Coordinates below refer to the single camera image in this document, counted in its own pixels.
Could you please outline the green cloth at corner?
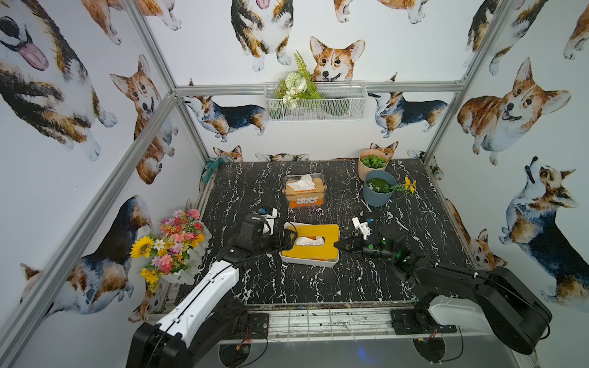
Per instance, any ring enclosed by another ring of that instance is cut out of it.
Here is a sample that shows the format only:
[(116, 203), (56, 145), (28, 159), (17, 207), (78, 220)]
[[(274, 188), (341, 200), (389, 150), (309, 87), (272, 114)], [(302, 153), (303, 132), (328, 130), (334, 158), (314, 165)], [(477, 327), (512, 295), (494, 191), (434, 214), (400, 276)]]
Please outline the green cloth at corner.
[(233, 158), (230, 156), (219, 156), (216, 159), (209, 158), (206, 160), (206, 165), (202, 172), (201, 183), (206, 186), (215, 170), (217, 170), (224, 163), (233, 163)]

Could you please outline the pink plant pot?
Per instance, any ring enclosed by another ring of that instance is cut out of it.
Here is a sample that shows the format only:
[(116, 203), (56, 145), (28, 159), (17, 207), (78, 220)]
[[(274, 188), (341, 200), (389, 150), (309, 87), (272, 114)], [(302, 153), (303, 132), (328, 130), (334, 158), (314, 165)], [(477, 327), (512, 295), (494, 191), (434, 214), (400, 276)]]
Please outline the pink plant pot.
[(358, 176), (360, 180), (365, 181), (368, 173), (380, 170), (383, 171), (387, 167), (389, 159), (386, 154), (379, 150), (365, 150), (358, 160)]

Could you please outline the orange tissue pack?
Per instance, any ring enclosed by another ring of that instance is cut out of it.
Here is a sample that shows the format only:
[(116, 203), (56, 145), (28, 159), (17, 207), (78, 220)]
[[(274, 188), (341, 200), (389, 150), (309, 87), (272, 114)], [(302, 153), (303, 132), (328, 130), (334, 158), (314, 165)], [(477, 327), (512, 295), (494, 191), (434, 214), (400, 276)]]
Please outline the orange tissue pack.
[(305, 174), (299, 179), (288, 181), (286, 186), (294, 192), (308, 192), (316, 190), (316, 185), (311, 174)]
[(325, 239), (319, 237), (298, 237), (295, 245), (298, 247), (321, 247), (325, 244)]

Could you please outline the yellow artificial flower sprig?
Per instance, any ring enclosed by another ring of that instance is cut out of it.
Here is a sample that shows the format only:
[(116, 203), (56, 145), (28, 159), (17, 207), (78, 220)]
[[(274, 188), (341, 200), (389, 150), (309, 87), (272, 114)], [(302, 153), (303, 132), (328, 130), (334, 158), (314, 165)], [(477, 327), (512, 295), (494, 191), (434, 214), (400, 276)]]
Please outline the yellow artificial flower sprig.
[(411, 181), (408, 177), (405, 177), (404, 182), (397, 183), (392, 186), (392, 191), (396, 193), (409, 193), (414, 195), (417, 191), (417, 182)]

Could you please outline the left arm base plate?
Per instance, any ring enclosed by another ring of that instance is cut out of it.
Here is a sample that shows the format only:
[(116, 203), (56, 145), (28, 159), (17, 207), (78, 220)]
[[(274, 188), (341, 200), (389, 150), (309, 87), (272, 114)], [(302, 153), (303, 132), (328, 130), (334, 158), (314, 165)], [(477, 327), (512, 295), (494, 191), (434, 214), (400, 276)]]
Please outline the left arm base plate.
[(223, 340), (249, 340), (268, 336), (269, 313), (246, 313), (236, 318)]

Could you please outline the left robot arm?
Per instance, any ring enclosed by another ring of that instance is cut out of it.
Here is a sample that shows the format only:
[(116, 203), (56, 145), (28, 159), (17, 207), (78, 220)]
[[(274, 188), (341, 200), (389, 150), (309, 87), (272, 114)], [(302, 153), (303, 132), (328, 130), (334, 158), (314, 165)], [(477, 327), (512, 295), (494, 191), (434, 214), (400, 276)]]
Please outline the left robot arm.
[(242, 305), (228, 293), (240, 281), (240, 268), (274, 252), (288, 251), (297, 227), (283, 228), (276, 216), (248, 214), (198, 285), (156, 324), (144, 323), (133, 335), (128, 367), (193, 367), (217, 343), (247, 321)]

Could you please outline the white flowers with fern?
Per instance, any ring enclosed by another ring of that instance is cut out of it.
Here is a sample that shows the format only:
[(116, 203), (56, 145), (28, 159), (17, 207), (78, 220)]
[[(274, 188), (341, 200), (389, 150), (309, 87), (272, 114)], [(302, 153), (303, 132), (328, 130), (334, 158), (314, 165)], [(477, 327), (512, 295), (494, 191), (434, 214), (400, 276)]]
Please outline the white flowers with fern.
[(307, 106), (308, 101), (320, 101), (324, 97), (313, 82), (311, 73), (304, 58), (296, 51), (294, 60), (297, 70), (289, 73), (279, 81), (275, 98), (282, 102), (282, 106), (294, 110), (299, 106)]

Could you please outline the clear plastic tissue box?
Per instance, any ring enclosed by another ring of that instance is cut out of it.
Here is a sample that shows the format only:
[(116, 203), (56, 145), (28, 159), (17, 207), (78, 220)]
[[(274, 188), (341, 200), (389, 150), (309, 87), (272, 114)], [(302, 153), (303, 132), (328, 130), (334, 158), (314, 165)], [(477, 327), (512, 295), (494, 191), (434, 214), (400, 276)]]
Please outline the clear plastic tissue box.
[(291, 209), (320, 206), (327, 192), (325, 177), (321, 173), (286, 176), (282, 192)]

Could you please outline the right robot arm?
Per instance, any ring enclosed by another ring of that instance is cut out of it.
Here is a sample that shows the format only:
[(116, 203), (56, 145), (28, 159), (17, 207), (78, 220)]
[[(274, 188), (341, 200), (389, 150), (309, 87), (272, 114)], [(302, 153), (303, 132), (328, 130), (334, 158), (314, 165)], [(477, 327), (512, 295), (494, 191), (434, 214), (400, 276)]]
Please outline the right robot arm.
[(494, 334), (511, 350), (530, 355), (549, 337), (552, 313), (513, 272), (504, 267), (474, 270), (415, 253), (390, 226), (373, 230), (364, 222), (357, 234), (335, 242), (340, 251), (382, 259), (402, 282), (425, 295), (412, 317), (393, 317), (398, 334), (439, 332), (442, 327)]

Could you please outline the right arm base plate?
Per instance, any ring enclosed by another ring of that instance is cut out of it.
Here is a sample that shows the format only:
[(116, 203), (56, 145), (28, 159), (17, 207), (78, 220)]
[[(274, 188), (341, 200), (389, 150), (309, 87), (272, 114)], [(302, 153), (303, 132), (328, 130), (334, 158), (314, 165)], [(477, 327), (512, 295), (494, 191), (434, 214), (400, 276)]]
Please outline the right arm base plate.
[(414, 334), (454, 334), (458, 329), (454, 325), (442, 325), (436, 322), (428, 312), (414, 309), (391, 310), (391, 326), (396, 335)]

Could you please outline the light wooden slotted lid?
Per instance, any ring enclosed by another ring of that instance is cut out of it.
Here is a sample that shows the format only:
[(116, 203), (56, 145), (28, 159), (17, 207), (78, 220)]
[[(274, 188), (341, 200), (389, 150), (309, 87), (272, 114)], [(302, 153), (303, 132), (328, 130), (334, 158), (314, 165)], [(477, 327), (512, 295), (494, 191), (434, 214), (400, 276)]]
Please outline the light wooden slotted lid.
[(327, 186), (321, 178), (311, 178), (287, 181), (284, 193), (286, 196), (320, 196), (326, 190)]

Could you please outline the blue-grey plant pot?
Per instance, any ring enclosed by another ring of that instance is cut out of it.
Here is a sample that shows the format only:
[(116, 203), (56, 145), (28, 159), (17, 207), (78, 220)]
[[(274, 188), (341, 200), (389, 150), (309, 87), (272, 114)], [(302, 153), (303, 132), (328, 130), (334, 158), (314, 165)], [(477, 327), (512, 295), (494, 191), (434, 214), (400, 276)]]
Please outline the blue-grey plant pot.
[(393, 187), (397, 180), (388, 172), (370, 171), (365, 178), (363, 195), (366, 204), (371, 207), (382, 207), (393, 195)]

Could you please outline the colourful flower bouquet planter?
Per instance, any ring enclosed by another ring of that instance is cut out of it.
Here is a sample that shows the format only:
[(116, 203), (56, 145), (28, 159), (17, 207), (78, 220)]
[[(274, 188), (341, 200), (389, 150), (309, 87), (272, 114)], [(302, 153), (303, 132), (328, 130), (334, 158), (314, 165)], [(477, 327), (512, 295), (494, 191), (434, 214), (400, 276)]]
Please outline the colourful flower bouquet planter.
[(197, 209), (176, 210), (161, 222), (161, 236), (144, 236), (133, 244), (130, 257), (147, 259), (140, 276), (155, 292), (162, 281), (191, 285), (210, 245), (211, 232)]

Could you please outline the white rectangular tissue box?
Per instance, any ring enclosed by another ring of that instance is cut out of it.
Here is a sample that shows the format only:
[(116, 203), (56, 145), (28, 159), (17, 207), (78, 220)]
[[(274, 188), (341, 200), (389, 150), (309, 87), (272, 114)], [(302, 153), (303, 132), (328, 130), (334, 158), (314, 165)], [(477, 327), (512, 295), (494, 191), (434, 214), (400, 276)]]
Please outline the white rectangular tissue box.
[(297, 245), (288, 251), (281, 251), (280, 258), (283, 262), (333, 268), (339, 261), (340, 254), (334, 243), (339, 240), (339, 226), (331, 225), (310, 225), (299, 222), (287, 223), (284, 229), (295, 230), (299, 238), (324, 239), (323, 245)]

